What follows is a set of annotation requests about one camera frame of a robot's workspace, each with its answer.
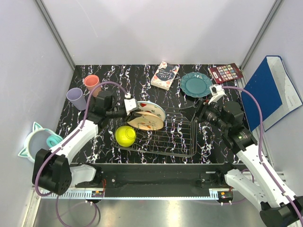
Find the white plate with strawberries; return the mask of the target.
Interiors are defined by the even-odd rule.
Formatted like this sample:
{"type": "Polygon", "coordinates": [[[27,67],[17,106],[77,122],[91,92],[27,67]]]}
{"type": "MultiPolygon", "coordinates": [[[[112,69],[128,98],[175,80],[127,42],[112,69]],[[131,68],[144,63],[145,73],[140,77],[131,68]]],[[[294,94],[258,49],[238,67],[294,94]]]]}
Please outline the white plate with strawberries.
{"type": "Polygon", "coordinates": [[[166,113],[162,107],[150,101],[138,101],[138,106],[141,111],[152,113],[165,121],[166,113]]]}

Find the beige speckled plate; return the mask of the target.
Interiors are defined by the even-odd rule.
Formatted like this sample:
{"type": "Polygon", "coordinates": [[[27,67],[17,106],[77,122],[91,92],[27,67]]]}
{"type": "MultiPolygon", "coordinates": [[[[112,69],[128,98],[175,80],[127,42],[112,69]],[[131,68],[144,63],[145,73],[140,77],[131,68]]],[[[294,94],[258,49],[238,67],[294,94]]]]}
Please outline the beige speckled plate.
{"type": "Polygon", "coordinates": [[[145,131],[156,131],[163,128],[164,123],[160,117],[149,112],[141,112],[141,113],[142,113],[141,123],[130,122],[128,124],[132,127],[145,131]]]}

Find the yellow-green bowl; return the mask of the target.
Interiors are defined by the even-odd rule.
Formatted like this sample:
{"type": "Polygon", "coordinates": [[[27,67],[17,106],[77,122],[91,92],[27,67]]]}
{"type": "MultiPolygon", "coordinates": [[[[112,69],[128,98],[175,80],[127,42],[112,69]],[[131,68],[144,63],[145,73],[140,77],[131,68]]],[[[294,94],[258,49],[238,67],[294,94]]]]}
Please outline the yellow-green bowl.
{"type": "Polygon", "coordinates": [[[115,132],[115,139],[120,146],[129,147],[136,140],[136,132],[130,126],[121,126],[115,132]]]}

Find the teal scalloped plate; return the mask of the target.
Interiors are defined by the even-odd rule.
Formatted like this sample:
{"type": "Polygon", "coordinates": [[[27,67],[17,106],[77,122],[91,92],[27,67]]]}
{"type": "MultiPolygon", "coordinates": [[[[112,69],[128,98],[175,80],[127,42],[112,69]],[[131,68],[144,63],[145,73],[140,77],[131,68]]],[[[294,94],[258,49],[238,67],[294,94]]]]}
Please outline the teal scalloped plate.
{"type": "Polygon", "coordinates": [[[180,80],[180,88],[190,97],[202,98],[211,94],[212,86],[210,78],[199,72],[191,72],[184,75],[180,80]]]}

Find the grey wire dish rack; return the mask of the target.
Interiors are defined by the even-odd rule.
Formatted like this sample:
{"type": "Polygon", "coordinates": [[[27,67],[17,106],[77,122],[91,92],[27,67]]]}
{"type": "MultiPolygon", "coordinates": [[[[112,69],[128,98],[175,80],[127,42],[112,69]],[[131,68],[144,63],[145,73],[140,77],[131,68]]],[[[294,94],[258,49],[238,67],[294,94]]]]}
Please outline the grey wire dish rack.
{"type": "Polygon", "coordinates": [[[157,131],[135,129],[136,140],[126,150],[175,157],[196,153],[198,123],[189,121],[178,108],[165,106],[164,127],[157,131]]]}

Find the lilac cup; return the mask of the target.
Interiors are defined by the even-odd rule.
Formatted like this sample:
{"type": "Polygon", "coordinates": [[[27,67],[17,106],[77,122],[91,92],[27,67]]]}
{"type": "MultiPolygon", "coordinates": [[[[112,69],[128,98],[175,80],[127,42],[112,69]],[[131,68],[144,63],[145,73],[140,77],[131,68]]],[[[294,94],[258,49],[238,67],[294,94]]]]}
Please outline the lilac cup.
{"type": "Polygon", "coordinates": [[[83,91],[78,88],[70,89],[67,94],[66,98],[75,106],[79,111],[83,111],[86,109],[86,99],[83,95],[83,91]]]}

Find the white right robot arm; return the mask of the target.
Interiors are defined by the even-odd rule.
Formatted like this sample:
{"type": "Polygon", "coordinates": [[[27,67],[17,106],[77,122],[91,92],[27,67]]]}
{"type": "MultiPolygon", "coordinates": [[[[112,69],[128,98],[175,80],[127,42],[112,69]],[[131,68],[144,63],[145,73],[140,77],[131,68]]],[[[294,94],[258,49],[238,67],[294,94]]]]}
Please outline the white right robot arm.
{"type": "Polygon", "coordinates": [[[223,141],[242,161],[256,183],[246,178],[234,165],[227,163],[216,171],[219,187],[238,190],[258,210],[267,227],[286,227],[303,216],[303,198],[284,183],[265,158],[253,134],[244,126],[244,112],[239,103],[231,101],[215,106],[207,101],[180,109],[190,121],[208,122],[217,127],[223,141]]]}

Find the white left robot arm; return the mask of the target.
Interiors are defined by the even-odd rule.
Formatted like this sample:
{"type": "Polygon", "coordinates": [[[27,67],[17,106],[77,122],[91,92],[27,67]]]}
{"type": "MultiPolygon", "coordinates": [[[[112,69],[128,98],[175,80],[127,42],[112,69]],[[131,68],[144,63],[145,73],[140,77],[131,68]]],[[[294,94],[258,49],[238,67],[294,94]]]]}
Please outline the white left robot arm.
{"type": "Polygon", "coordinates": [[[74,157],[94,137],[101,127],[114,118],[129,119],[139,110],[138,102],[130,94],[118,105],[113,104],[110,91],[101,91],[97,97],[89,96],[83,120],[61,142],[36,153],[32,183],[40,196],[64,194],[69,187],[87,183],[98,187],[103,180],[102,169],[92,163],[71,166],[74,157]]]}

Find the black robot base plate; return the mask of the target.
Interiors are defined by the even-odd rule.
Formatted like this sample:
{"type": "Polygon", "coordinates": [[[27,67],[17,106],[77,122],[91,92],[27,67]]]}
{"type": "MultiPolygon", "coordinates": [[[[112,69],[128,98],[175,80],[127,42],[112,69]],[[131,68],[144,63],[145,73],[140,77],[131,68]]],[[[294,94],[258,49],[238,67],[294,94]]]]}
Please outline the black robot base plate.
{"type": "Polygon", "coordinates": [[[105,198],[206,197],[209,189],[228,186],[214,181],[227,164],[109,164],[95,165],[105,181],[105,198]]]}

